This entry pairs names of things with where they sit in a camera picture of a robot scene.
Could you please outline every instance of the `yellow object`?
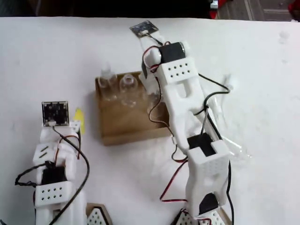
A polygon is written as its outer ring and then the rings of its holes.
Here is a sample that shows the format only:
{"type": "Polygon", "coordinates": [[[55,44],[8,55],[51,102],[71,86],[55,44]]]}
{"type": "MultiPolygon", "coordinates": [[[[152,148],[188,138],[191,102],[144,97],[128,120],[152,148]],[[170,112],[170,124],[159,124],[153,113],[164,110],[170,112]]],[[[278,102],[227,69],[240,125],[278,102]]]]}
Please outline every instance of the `yellow object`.
{"type": "Polygon", "coordinates": [[[80,108],[76,109],[75,116],[73,117],[73,120],[79,120],[80,121],[80,132],[83,135],[84,132],[85,132],[84,114],[83,114],[83,111],[80,108]]]}

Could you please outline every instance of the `white table surface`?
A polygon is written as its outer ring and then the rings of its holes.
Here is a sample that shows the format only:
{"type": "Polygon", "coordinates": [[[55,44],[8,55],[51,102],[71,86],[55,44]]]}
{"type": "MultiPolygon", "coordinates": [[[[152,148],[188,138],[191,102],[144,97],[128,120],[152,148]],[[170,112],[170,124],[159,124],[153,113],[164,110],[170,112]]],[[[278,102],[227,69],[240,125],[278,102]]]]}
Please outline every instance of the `white table surface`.
{"type": "MultiPolygon", "coordinates": [[[[42,101],[67,100],[71,115],[77,107],[85,112],[82,149],[91,166],[85,191],[89,202],[106,205],[114,224],[169,224],[181,208],[158,199],[178,166],[170,159],[170,138],[114,147],[99,139],[94,78],[103,61],[117,73],[140,70],[141,44],[129,27],[143,20],[0,18],[0,218],[8,225],[34,224],[33,189],[14,181],[32,166],[42,101]]],[[[236,224],[296,224],[300,25],[151,21],[167,40],[189,42],[200,73],[218,81],[226,74],[235,78],[224,112],[253,155],[232,168],[236,224]]],[[[79,167],[78,183],[83,161],[79,167]]],[[[187,178],[185,166],[167,197],[184,197],[187,178]]]]}

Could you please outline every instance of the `cardboard base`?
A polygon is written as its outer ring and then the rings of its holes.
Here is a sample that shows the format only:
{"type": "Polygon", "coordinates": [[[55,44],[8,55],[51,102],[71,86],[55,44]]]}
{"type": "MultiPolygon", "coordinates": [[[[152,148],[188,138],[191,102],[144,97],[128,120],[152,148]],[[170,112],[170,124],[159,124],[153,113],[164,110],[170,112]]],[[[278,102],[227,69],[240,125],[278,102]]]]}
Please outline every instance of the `cardboard base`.
{"type": "MultiPolygon", "coordinates": [[[[99,108],[99,127],[104,145],[124,144],[170,135],[168,128],[164,124],[154,123],[149,120],[147,112],[149,102],[145,95],[144,87],[138,78],[140,73],[131,73],[138,80],[139,84],[136,91],[137,104],[133,108],[123,105],[120,98],[115,101],[104,100],[98,85],[98,79],[95,79],[99,108]]],[[[159,120],[168,123],[169,114],[165,104],[162,103],[159,108],[162,113],[159,120]]]]}

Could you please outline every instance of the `carpet floor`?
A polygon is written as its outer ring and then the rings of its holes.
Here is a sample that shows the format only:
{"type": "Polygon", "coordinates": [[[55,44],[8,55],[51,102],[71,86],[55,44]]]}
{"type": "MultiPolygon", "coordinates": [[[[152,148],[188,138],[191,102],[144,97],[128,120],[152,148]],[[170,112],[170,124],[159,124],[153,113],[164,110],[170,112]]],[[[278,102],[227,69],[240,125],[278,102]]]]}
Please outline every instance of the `carpet floor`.
{"type": "Polygon", "coordinates": [[[233,0],[219,8],[222,20],[291,21],[287,9],[294,0],[233,0]]]}

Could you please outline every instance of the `clear plastic tube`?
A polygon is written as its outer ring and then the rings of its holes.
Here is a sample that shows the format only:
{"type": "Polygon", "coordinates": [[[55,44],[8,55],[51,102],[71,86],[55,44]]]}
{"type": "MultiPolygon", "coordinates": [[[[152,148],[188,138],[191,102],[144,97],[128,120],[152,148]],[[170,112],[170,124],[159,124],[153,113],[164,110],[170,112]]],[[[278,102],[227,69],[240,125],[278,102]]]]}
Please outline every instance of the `clear plastic tube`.
{"type": "Polygon", "coordinates": [[[119,88],[117,75],[111,71],[109,64],[101,69],[101,76],[98,78],[99,88],[103,99],[113,101],[117,99],[119,88]]]}
{"type": "Polygon", "coordinates": [[[136,105],[138,95],[138,81],[131,74],[125,74],[120,80],[120,97],[121,103],[129,107],[136,105]]]}

